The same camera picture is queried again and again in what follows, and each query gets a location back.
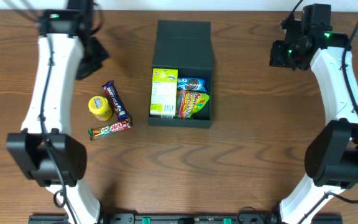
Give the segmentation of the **green yellow snack box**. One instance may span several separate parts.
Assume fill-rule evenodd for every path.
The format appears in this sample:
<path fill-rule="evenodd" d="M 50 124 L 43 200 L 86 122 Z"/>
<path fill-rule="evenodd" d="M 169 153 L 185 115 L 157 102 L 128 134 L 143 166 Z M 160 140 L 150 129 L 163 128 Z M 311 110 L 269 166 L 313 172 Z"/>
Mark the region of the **green yellow snack box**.
<path fill-rule="evenodd" d="M 178 70 L 166 68 L 153 69 L 150 115 L 175 115 L 177 83 Z"/>

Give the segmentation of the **black box with lid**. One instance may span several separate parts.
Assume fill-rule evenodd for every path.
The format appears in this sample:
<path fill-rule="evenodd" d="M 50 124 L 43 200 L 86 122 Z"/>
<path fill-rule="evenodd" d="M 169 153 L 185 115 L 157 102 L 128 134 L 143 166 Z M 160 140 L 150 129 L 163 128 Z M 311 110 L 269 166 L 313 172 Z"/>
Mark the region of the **black box with lid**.
<path fill-rule="evenodd" d="M 204 78 L 210 99 L 199 112 L 193 115 L 193 119 L 162 119 L 149 115 L 148 124 L 150 126 L 210 128 L 213 123 L 214 73 L 211 23 L 159 20 L 152 68 L 175 69 L 180 78 Z"/>

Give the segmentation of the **colourful gummy candy bag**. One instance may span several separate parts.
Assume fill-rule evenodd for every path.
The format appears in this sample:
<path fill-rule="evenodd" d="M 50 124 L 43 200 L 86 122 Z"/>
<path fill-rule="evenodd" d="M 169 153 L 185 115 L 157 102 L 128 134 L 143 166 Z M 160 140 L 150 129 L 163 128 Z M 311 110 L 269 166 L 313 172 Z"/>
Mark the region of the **colourful gummy candy bag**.
<path fill-rule="evenodd" d="M 176 119 L 193 119 L 209 101 L 209 95 L 196 91 L 178 90 L 176 100 Z"/>

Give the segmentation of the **blue Oreo cookie pack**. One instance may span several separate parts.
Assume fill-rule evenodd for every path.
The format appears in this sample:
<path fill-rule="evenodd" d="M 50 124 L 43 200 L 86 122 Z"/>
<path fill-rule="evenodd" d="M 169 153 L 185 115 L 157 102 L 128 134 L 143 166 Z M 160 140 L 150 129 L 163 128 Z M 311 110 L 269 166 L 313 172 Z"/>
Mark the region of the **blue Oreo cookie pack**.
<path fill-rule="evenodd" d="M 206 93 L 206 80 L 204 78 L 183 77 L 178 79 L 178 90 L 197 91 Z"/>

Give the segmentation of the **brown white snack box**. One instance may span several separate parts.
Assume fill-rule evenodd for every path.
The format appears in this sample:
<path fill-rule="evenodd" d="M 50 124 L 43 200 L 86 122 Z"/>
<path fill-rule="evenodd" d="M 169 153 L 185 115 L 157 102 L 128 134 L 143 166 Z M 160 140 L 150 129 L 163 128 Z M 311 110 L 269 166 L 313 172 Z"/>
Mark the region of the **brown white snack box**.
<path fill-rule="evenodd" d="M 161 118 L 162 119 L 174 119 L 175 118 L 175 115 L 161 115 Z"/>

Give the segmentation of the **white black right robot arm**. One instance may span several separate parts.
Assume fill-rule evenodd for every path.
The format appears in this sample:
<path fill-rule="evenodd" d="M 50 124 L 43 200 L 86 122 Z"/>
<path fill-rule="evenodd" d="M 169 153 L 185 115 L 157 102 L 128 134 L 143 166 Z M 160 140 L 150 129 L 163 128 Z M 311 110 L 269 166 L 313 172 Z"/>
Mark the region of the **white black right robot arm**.
<path fill-rule="evenodd" d="M 281 22 L 283 40 L 270 51 L 270 66 L 311 70 L 319 85 L 326 124 L 308 146 L 305 174 L 265 223 L 339 223 L 320 215 L 332 199 L 358 184 L 358 84 L 352 67 L 352 35 L 334 32 L 331 6 L 311 4 L 302 17 Z"/>

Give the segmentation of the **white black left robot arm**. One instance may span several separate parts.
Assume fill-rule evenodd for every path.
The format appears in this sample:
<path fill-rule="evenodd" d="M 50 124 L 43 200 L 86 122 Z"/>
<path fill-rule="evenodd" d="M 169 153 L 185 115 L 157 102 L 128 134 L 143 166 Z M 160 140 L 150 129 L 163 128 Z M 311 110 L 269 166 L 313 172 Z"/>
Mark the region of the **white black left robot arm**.
<path fill-rule="evenodd" d="M 29 109 L 6 147 L 24 176 L 53 195 L 68 223 L 107 223 L 85 179 L 86 148 L 71 136 L 74 84 L 98 71 L 108 53 L 96 38 L 95 2 L 68 1 L 65 9 L 34 14 L 39 61 Z"/>

